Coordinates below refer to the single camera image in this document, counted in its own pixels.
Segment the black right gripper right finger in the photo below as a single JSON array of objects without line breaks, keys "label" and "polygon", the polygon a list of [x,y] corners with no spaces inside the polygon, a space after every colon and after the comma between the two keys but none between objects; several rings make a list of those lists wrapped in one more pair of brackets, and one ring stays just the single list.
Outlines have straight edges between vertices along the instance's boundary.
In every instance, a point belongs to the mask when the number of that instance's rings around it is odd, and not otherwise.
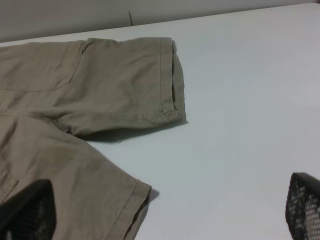
[{"label": "black right gripper right finger", "polygon": [[291,175],[285,219],[292,239],[320,238],[320,181],[305,173]]}]

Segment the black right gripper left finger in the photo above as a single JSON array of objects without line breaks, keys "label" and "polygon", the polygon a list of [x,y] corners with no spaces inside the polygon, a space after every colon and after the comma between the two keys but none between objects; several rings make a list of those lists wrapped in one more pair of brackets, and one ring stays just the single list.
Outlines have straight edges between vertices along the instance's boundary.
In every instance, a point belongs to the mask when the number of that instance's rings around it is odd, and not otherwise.
[{"label": "black right gripper left finger", "polygon": [[38,179],[0,206],[2,240],[51,240],[56,229],[53,186]]}]

